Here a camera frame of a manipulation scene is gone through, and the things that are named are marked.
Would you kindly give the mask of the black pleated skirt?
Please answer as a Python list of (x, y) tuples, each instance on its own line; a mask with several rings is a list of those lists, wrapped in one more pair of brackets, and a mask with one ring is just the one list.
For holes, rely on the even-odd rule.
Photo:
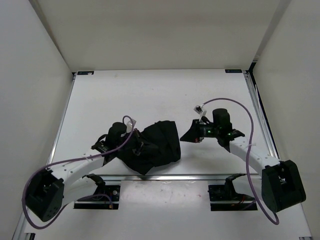
[(152, 150), (143, 150), (140, 156), (129, 151), (117, 153), (117, 158), (131, 170), (146, 175), (152, 168), (168, 165), (181, 159), (181, 147), (175, 121), (158, 121), (142, 132), (152, 144)]

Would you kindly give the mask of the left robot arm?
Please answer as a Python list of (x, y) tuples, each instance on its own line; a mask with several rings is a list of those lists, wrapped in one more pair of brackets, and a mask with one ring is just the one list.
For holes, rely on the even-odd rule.
[(48, 222), (73, 201), (100, 200), (105, 194), (105, 182), (94, 170), (115, 158), (144, 159), (157, 149), (131, 124), (115, 122), (82, 157), (50, 163), (33, 173), (23, 190), (23, 212), (30, 210), (42, 222)]

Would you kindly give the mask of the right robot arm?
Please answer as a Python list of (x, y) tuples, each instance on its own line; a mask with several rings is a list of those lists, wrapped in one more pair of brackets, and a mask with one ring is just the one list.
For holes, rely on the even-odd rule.
[(199, 143), (204, 138), (215, 138), (229, 153), (248, 162), (261, 177), (259, 198), (274, 213), (306, 200), (298, 167), (292, 160), (281, 161), (251, 145), (244, 133), (232, 127), (230, 114), (225, 108), (213, 110), (212, 121), (206, 117), (206, 111), (201, 106), (196, 106), (194, 111), (200, 119), (192, 121), (180, 141)]

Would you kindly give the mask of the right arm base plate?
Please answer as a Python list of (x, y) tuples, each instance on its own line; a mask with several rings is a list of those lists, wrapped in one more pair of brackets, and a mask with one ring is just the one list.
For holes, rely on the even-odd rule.
[(208, 186), (210, 210), (212, 212), (257, 211), (255, 199), (246, 194), (235, 193), (232, 196), (225, 191), (223, 184)]

